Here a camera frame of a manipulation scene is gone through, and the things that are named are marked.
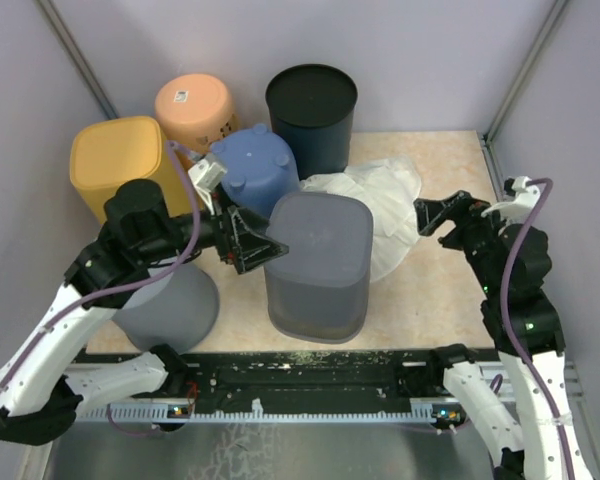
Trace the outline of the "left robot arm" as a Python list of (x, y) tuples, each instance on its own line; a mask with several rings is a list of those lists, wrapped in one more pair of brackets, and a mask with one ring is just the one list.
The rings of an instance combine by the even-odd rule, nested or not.
[(43, 319), (0, 369), (1, 441), (41, 446), (101, 406), (136, 395), (181, 394), (189, 367), (167, 344), (82, 377), (67, 369), (134, 294), (173, 274), (199, 250), (216, 248), (240, 274), (289, 251), (267, 235), (267, 220), (247, 208), (170, 216), (160, 186), (148, 179), (124, 183), (106, 202), (105, 214), (98, 237), (66, 271)]

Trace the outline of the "blue round bin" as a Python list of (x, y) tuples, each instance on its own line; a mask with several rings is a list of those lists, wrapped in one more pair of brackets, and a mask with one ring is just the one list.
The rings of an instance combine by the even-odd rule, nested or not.
[(282, 197), (300, 188), (291, 148), (265, 124), (230, 134), (211, 152), (227, 168), (221, 181), (226, 195), (264, 218)]

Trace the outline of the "peach plastic bucket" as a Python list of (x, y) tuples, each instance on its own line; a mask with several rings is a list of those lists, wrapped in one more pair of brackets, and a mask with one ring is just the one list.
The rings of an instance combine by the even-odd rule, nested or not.
[(240, 129), (230, 90), (209, 74), (187, 74), (166, 83), (155, 97), (154, 112), (169, 140), (199, 154)]

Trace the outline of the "black round bin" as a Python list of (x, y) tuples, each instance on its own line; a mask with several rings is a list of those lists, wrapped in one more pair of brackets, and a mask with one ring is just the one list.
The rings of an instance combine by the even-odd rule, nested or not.
[(300, 179), (345, 170), (357, 100), (352, 78), (329, 65), (296, 65), (271, 79), (271, 127), (291, 148)]

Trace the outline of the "grey round bin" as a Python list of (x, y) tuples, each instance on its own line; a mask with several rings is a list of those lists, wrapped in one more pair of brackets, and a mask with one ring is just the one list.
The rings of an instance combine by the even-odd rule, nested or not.
[(212, 330), (220, 310), (215, 282), (193, 264), (134, 293), (113, 322), (139, 350), (167, 344), (182, 354)]

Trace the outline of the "grey mesh bin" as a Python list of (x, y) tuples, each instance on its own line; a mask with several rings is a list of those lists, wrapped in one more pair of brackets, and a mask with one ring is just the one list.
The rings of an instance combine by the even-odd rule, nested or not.
[(282, 333), (339, 344), (362, 329), (369, 301), (373, 216), (359, 200), (321, 192), (283, 197), (267, 234), (289, 248), (265, 264), (268, 315)]

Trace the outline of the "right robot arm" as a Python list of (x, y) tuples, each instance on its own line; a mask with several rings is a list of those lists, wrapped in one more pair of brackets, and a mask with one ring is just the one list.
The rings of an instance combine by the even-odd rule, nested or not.
[(565, 341), (557, 310), (543, 291), (552, 268), (548, 236), (533, 222), (551, 191), (525, 179), (513, 199), (490, 204), (459, 191), (414, 202), (418, 232), (453, 229), (439, 243), (465, 258), (482, 287), (483, 322), (512, 387), (509, 412), (461, 344), (432, 350), (428, 387), (459, 401), (480, 435), (497, 479), (590, 479), (570, 409)]

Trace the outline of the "yellow slotted plastic basket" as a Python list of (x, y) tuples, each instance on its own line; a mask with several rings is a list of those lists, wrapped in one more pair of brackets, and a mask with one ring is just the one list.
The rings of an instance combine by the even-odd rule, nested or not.
[(127, 181), (146, 178), (158, 183), (172, 216), (191, 205), (173, 162), (166, 136), (149, 116), (134, 116), (93, 124), (76, 135), (69, 161), (73, 187), (100, 224), (104, 204)]

